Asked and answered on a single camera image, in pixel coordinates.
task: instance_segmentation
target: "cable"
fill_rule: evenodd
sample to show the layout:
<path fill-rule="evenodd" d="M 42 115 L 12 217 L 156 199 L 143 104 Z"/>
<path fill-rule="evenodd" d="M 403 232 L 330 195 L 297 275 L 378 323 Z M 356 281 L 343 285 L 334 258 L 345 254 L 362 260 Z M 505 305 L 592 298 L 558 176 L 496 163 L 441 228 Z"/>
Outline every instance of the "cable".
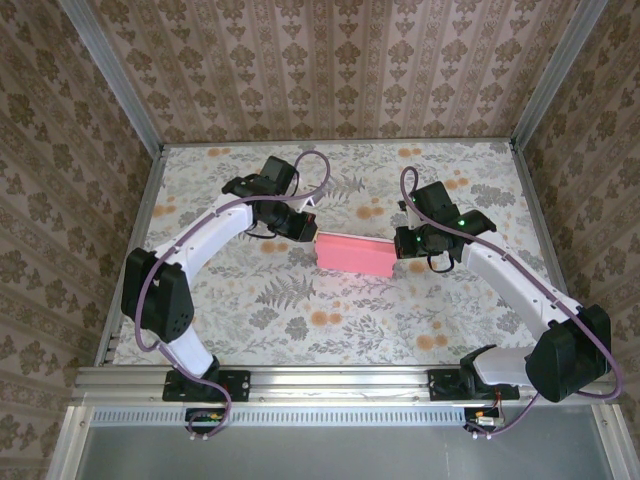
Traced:
<path fill-rule="evenodd" d="M 520 423 L 522 421 L 522 419 L 525 417 L 525 415 L 527 413 L 529 413 L 529 410 L 531 410 L 531 408 L 533 407 L 533 405 L 540 399 L 540 393 L 536 393 L 535 396 L 531 399 L 531 401 L 527 404 L 526 407 L 524 407 L 524 410 L 522 410 L 517 416 L 516 418 L 514 418 L 511 422 L 509 422 L 507 425 L 505 425 L 504 427 L 500 427 L 500 428 L 496 428 L 495 430 L 493 430 L 492 432 L 489 432 L 487 430 L 485 430 L 484 428 L 482 428 L 480 425 L 477 425 L 473 422 L 467 422 L 467 425 L 469 425 L 470 427 L 472 427 L 474 430 L 476 430 L 481 436 L 486 437 L 486 438 L 491 438 L 494 435 L 500 435 L 501 433 L 505 433 L 508 432 L 509 430 L 511 430 L 513 427 L 515 427 L 518 423 Z"/>
<path fill-rule="evenodd" d="M 615 361 L 615 359 L 613 358 L 613 355 L 611 355 L 611 352 L 609 352 L 607 347 L 605 347 L 605 345 L 600 341 L 600 339 L 596 337 L 591 330 L 589 330 L 589 328 L 582 322 L 582 320 L 580 320 L 580 318 L 578 318 L 578 316 L 569 307 L 567 307 L 564 303 L 562 303 L 558 297 L 556 297 L 551 291 L 549 291 L 549 289 L 543 283 L 538 281 L 536 277 L 534 277 L 531 273 L 529 273 L 529 271 L 526 268 L 524 268 L 520 264 L 520 262 L 518 262 L 515 258 L 513 258 L 509 253 L 507 253 L 497 245 L 494 245 L 493 243 L 488 242 L 482 238 L 476 237 L 474 235 L 470 235 L 468 233 L 460 232 L 459 230 L 455 230 L 453 228 L 442 225 L 436 222 L 435 220 L 432 220 L 431 218 L 427 217 L 420 210 L 418 210 L 418 207 L 415 206 L 412 199 L 407 194 L 407 190 L 404 186 L 404 181 L 405 181 L 407 172 L 412 172 L 414 176 L 413 188 L 411 189 L 411 192 L 413 192 L 418 186 L 418 171 L 414 167 L 406 167 L 404 170 L 402 170 L 402 173 L 400 174 L 400 191 L 402 192 L 402 197 L 404 198 L 404 201 L 407 204 L 407 206 L 411 210 L 413 210 L 413 212 L 416 215 L 418 215 L 418 217 L 422 221 L 428 223 L 429 225 L 439 230 L 442 230 L 443 232 L 447 232 L 452 235 L 457 235 L 458 237 L 462 237 L 467 240 L 477 242 L 480 245 L 483 245 L 493 250 L 494 252 L 500 254 L 502 258 L 508 260 L 509 263 L 511 263 L 520 273 L 522 273 L 522 275 L 527 280 L 529 280 L 529 282 L 531 282 L 533 286 L 535 286 L 546 298 L 548 298 L 551 302 L 553 302 L 553 304 L 556 305 L 557 308 L 559 308 L 562 313 L 564 313 L 571 320 L 573 320 L 573 323 L 576 324 L 576 326 L 582 331 L 582 333 L 585 334 L 585 336 L 596 346 L 596 348 L 600 351 L 600 353 L 602 353 L 602 355 L 607 359 L 607 362 L 609 362 L 609 365 L 611 365 L 611 370 L 613 370 L 613 373 L 616 377 L 616 386 L 613 389 L 613 391 L 606 394 L 597 394 L 597 393 L 582 392 L 579 390 L 577 393 L 584 397 L 597 398 L 600 400 L 611 400 L 616 398 L 618 395 L 620 395 L 622 393 L 622 384 L 623 384 L 622 370 L 620 369 L 620 366 Z"/>
<path fill-rule="evenodd" d="M 237 200 L 232 200 L 231 202 L 221 206 L 220 208 L 218 208 L 217 210 L 215 210 L 215 212 L 211 212 L 208 215 L 206 215 L 205 217 L 203 217 L 200 221 L 198 221 L 198 223 L 196 223 L 193 227 L 191 227 L 182 237 L 180 237 L 180 239 L 178 239 L 176 241 L 176 243 L 171 246 L 151 267 L 151 269 L 149 270 L 149 273 L 147 274 L 147 277 L 144 279 L 144 282 L 142 283 L 142 288 L 140 289 L 140 295 L 138 297 L 138 303 L 136 304 L 136 313 L 135 313 L 135 318 L 133 319 L 134 321 L 134 334 L 135 334 L 135 338 L 136 338 L 136 344 L 138 345 L 138 348 L 140 350 L 142 350 L 143 352 L 151 352 L 153 350 L 158 349 L 160 351 L 160 353 L 162 353 L 173 365 L 173 367 L 179 371 L 183 376 L 185 376 L 186 378 L 188 378 L 189 380 L 195 382 L 195 383 L 200 383 L 202 385 L 206 385 L 212 388 L 215 388 L 216 390 L 218 390 L 219 392 L 221 392 L 226 400 L 227 406 L 225 408 L 225 413 L 222 416 L 222 420 L 220 421 L 220 423 L 211 431 L 209 432 L 209 434 L 207 435 L 207 437 L 211 437 L 213 435 L 215 435 L 216 433 L 218 433 L 224 426 L 225 423 L 229 417 L 229 414 L 231 412 L 231 397 L 229 396 L 229 392 L 227 392 L 224 388 L 222 388 L 220 385 L 218 385 L 217 383 L 214 382 L 210 382 L 209 380 L 205 380 L 203 378 L 199 378 L 196 377 L 195 375 L 191 374 L 189 371 L 187 371 L 185 368 L 182 367 L 182 365 L 180 365 L 177 361 L 177 359 L 171 354 L 171 352 L 164 346 L 160 344 L 159 340 L 156 340 L 151 346 L 147 346 L 144 344 L 143 340 L 142 340 L 142 333 L 141 333 L 141 323 L 142 323 L 142 310 L 144 309 L 144 300 L 147 297 L 147 293 L 149 292 L 149 287 L 151 286 L 151 282 L 153 282 L 153 278 L 155 277 L 156 273 L 158 272 L 158 269 L 162 266 L 162 264 L 169 258 L 171 257 L 171 255 L 173 255 L 174 253 L 176 253 L 180 247 L 182 247 L 193 235 L 196 234 L 196 232 L 198 232 L 198 230 L 200 230 L 203 226 L 205 226 L 207 223 L 209 223 L 213 218 L 217 217 L 218 215 L 220 215 L 221 213 L 225 212 L 226 210 L 229 210 L 230 208 L 235 207 L 236 205 L 240 205 L 241 203 L 247 203 L 247 202 L 255 202 L 255 201 L 280 201 L 280 202 L 289 202 L 292 200 L 304 200 L 306 198 L 312 197 L 314 196 L 316 193 L 319 193 L 322 191 L 322 189 L 325 187 L 325 185 L 329 182 L 329 178 L 331 176 L 331 165 L 329 164 L 329 159 L 322 153 L 316 151 L 316 150 L 307 150 L 302 152 L 300 155 L 298 155 L 298 158 L 296 158 L 296 161 L 294 163 L 294 168 L 297 169 L 298 164 L 300 163 L 300 161 L 306 157 L 307 155 L 317 155 L 318 157 L 320 157 L 326 167 L 326 173 L 324 176 L 324 179 L 322 180 L 322 182 L 320 183 L 320 185 L 317 188 L 314 188 L 313 190 L 311 190 L 310 192 L 301 194 L 301 195 L 256 195 L 256 196 L 252 196 L 252 197 L 245 197 L 245 198 L 239 198 Z"/>

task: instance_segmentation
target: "floral tablecloth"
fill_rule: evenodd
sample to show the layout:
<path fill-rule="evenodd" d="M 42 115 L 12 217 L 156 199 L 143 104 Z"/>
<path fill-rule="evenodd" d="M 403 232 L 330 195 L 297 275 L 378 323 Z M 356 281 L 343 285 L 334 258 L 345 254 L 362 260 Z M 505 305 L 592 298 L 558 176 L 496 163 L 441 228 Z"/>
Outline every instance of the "floral tablecloth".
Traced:
<path fill-rule="evenodd" d="M 394 228 L 406 222 L 397 205 L 400 171 L 413 165 L 421 185 L 443 181 L 461 212 L 482 210 L 546 277 L 504 142 L 172 148 L 146 248 L 186 227 L 211 205 L 227 180 L 259 171 L 269 155 L 293 162 L 310 147 L 325 153 L 332 166 L 326 196 L 312 209 L 321 231 L 393 238 Z M 300 170 L 309 188 L 320 181 L 324 166 L 309 156 Z M 192 295 L 195 329 L 223 364 L 457 363 L 488 343 L 533 343 L 499 295 L 461 265 L 439 275 L 423 260 L 399 261 L 391 279 L 322 270 L 316 267 L 313 243 L 282 238 L 235 238 L 198 274 Z M 157 352 L 137 349 L 127 320 L 114 363 L 165 362 Z"/>

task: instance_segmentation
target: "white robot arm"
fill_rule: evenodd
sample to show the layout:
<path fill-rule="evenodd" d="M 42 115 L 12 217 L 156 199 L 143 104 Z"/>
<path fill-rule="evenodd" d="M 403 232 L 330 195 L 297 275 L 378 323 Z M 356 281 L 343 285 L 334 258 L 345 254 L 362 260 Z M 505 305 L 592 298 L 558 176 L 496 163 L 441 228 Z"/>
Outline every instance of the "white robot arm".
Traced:
<path fill-rule="evenodd" d="M 303 210 L 307 205 L 315 205 L 320 195 L 282 197 L 294 176 L 298 177 L 298 185 L 300 179 L 295 167 L 269 157 L 260 174 L 227 183 L 223 195 L 213 206 L 155 252 L 138 248 L 129 254 L 123 313 L 136 318 L 143 284 L 152 267 L 162 263 L 144 295 L 140 327 L 155 333 L 172 360 L 193 377 L 215 382 L 219 367 L 215 356 L 207 351 L 191 326 L 194 308 L 190 287 L 205 263 L 229 240 L 251 229 L 258 221 L 274 234 L 295 241 L 309 242 L 315 237 L 315 215 Z"/>
<path fill-rule="evenodd" d="M 409 226 L 396 229 L 398 258 L 427 257 L 431 265 L 432 256 L 448 253 L 451 266 L 443 272 L 457 261 L 478 274 L 520 315 L 537 342 L 523 348 L 489 345 L 470 353 L 460 362 L 460 384 L 439 385 L 441 391 L 459 393 L 462 387 L 467 398 L 487 398 L 494 394 L 491 386 L 531 385 L 545 399 L 559 402 L 608 372 L 611 324 L 602 308 L 583 308 L 542 279 L 482 213 L 461 215 L 441 182 L 411 194 L 404 183 L 401 188 L 405 201 L 400 207 Z"/>

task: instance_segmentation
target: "purple cable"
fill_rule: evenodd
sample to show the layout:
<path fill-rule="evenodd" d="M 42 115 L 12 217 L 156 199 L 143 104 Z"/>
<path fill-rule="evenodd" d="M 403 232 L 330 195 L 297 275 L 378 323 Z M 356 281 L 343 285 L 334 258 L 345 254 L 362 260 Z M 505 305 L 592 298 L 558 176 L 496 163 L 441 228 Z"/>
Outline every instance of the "purple cable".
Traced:
<path fill-rule="evenodd" d="M 500 427 L 500 428 L 496 428 L 494 431 L 492 432 L 488 432 L 487 430 L 485 430 L 484 428 L 482 428 L 480 425 L 476 425 L 473 422 L 467 422 L 467 425 L 469 425 L 470 427 L 474 428 L 475 430 L 477 430 L 483 437 L 487 437 L 487 436 L 494 436 L 494 435 L 500 435 L 501 433 L 507 432 L 509 430 L 511 430 L 513 427 L 515 427 L 518 423 L 520 423 L 520 421 L 525 417 L 525 415 L 527 413 L 529 413 L 529 410 L 531 410 L 531 408 L 533 407 L 534 403 L 536 403 L 538 400 L 540 399 L 540 393 L 536 393 L 535 396 L 531 399 L 531 401 L 527 404 L 526 407 L 524 407 L 524 410 L 522 410 L 517 416 L 516 418 L 514 418 L 513 420 L 511 420 L 511 422 L 509 422 L 507 425 L 505 425 L 504 427 Z"/>
<path fill-rule="evenodd" d="M 507 259 L 509 263 L 511 263 L 514 267 L 516 267 L 516 269 L 520 273 L 522 273 L 522 275 L 533 284 L 533 286 L 535 286 L 540 292 L 542 292 L 542 294 L 545 297 L 547 297 L 551 302 L 557 305 L 557 307 L 560 309 L 561 312 L 563 312 L 571 320 L 573 320 L 573 323 L 575 323 L 578 326 L 578 328 L 582 331 L 582 333 L 584 333 L 585 336 L 596 346 L 596 348 L 600 351 L 600 353 L 604 355 L 604 357 L 607 359 L 607 362 L 609 362 L 609 365 L 611 365 L 611 370 L 613 370 L 613 373 L 616 377 L 616 386 L 613 389 L 613 391 L 605 394 L 589 393 L 589 392 L 582 392 L 582 391 L 578 391 L 577 393 L 584 397 L 597 398 L 600 400 L 611 400 L 616 398 L 618 395 L 620 395 L 622 393 L 622 370 L 620 369 L 620 366 L 615 361 L 615 359 L 613 358 L 613 355 L 611 355 L 611 352 L 609 352 L 607 347 L 605 347 L 605 345 L 600 341 L 600 339 L 596 337 L 593 334 L 593 332 L 589 330 L 589 328 L 587 328 L 587 326 L 582 322 L 582 320 L 580 320 L 578 316 L 569 307 L 567 307 L 564 303 L 562 303 L 558 299 L 558 297 L 556 297 L 552 292 L 550 292 L 549 289 L 544 286 L 544 284 L 539 282 L 536 277 L 531 275 L 531 273 L 529 273 L 529 271 L 526 268 L 524 268 L 520 264 L 520 262 L 518 262 L 515 258 L 509 255 L 509 253 L 505 252 L 497 245 L 494 245 L 491 242 L 487 242 L 486 240 L 476 237 L 474 235 L 469 235 L 468 233 L 460 232 L 453 228 L 449 228 L 425 216 L 420 210 L 418 210 L 418 207 L 414 205 L 413 201 L 407 194 L 407 190 L 404 186 L 404 179 L 405 179 L 405 176 L 407 175 L 407 172 L 412 172 L 414 176 L 413 188 L 411 192 L 413 192 L 415 188 L 418 186 L 418 171 L 414 167 L 406 167 L 400 174 L 400 191 L 402 192 L 402 197 L 404 198 L 405 203 L 409 206 L 409 208 L 411 208 L 411 210 L 413 210 L 413 212 L 416 215 L 418 215 L 418 217 L 420 217 L 422 221 L 427 222 L 429 225 L 439 230 L 442 230 L 443 232 L 447 232 L 452 235 L 457 235 L 458 237 L 466 238 L 467 240 L 477 242 L 480 245 L 483 245 L 493 250 L 494 252 L 500 254 L 502 258 Z"/>
<path fill-rule="evenodd" d="M 316 193 L 321 192 L 322 189 L 325 187 L 325 185 L 329 182 L 329 178 L 331 175 L 331 166 L 329 164 L 329 159 L 322 153 L 316 151 L 316 150 L 307 150 L 305 152 L 302 152 L 300 155 L 298 155 L 298 158 L 296 158 L 296 161 L 294 163 L 294 168 L 297 169 L 298 164 L 300 163 L 300 160 L 302 160 L 302 158 L 304 158 L 307 155 L 310 154 L 314 154 L 319 156 L 320 158 L 322 158 L 322 160 L 324 161 L 326 167 L 327 167 L 327 171 L 325 173 L 324 179 L 322 180 L 322 182 L 320 183 L 320 185 L 317 188 L 314 188 L 312 191 L 308 192 L 308 193 L 304 193 L 301 195 L 295 195 L 295 196 L 287 196 L 287 195 L 278 195 L 278 196 L 269 196 L 269 195 L 256 195 L 253 197 L 246 197 L 246 198 L 239 198 L 238 200 L 233 200 L 223 206 L 221 206 L 220 208 L 218 208 L 215 212 L 212 212 L 208 215 L 206 215 L 204 218 L 202 218 L 198 223 L 196 223 L 193 227 L 191 227 L 182 237 L 180 237 L 180 239 L 172 246 L 170 247 L 165 253 L 164 255 L 162 255 L 157 261 L 156 263 L 153 264 L 153 266 L 151 267 L 151 270 L 149 270 L 149 273 L 147 274 L 147 277 L 144 279 L 144 282 L 142 283 L 142 288 L 140 289 L 140 296 L 138 297 L 138 303 L 136 304 L 136 314 L 135 314 L 135 318 L 134 318 L 134 334 L 135 334 L 135 338 L 136 338 L 136 343 L 138 344 L 138 348 L 140 350 L 142 350 L 143 352 L 151 352 L 153 350 L 158 349 L 160 351 L 160 353 L 162 353 L 173 365 L 173 367 L 178 370 L 182 375 L 184 375 L 186 378 L 188 378 L 189 380 L 196 382 L 196 383 L 200 383 L 202 385 L 206 385 L 209 387 L 213 387 L 216 390 L 220 391 L 224 397 L 225 400 L 227 402 L 227 408 L 225 408 L 225 412 L 224 415 L 222 416 L 222 420 L 220 421 L 220 423 L 213 429 L 211 430 L 211 432 L 209 432 L 207 434 L 207 438 L 211 437 L 213 435 L 215 435 L 216 433 L 218 433 L 224 426 L 225 426 L 225 422 L 227 421 L 227 419 L 229 418 L 229 414 L 231 412 L 231 397 L 229 396 L 229 393 L 222 388 L 220 385 L 218 385 L 217 383 L 214 382 L 210 382 L 208 380 L 202 379 L 202 378 L 198 378 L 195 375 L 191 374 L 190 372 L 188 372 L 185 368 L 183 368 L 178 361 L 176 360 L 176 358 L 171 354 L 171 352 L 165 348 L 164 345 L 160 345 L 160 341 L 156 340 L 151 346 L 147 346 L 144 344 L 144 342 L 142 341 L 142 333 L 141 333 L 141 323 L 142 323 L 142 310 L 144 309 L 144 299 L 147 297 L 147 293 L 149 292 L 149 287 L 151 286 L 151 282 L 153 282 L 153 277 L 156 275 L 156 273 L 158 272 L 158 269 L 160 268 L 160 266 L 174 253 L 176 253 L 178 251 L 178 249 L 184 245 L 187 240 L 189 240 L 193 235 L 196 234 L 196 232 L 198 230 L 200 230 L 204 225 L 206 225 L 207 223 L 209 223 L 213 218 L 217 217 L 218 215 L 220 215 L 222 212 L 236 206 L 236 205 L 240 205 L 241 203 L 247 203 L 247 202 L 255 202 L 255 201 L 292 201 L 292 200 L 303 200 L 305 198 L 309 198 L 314 196 Z"/>

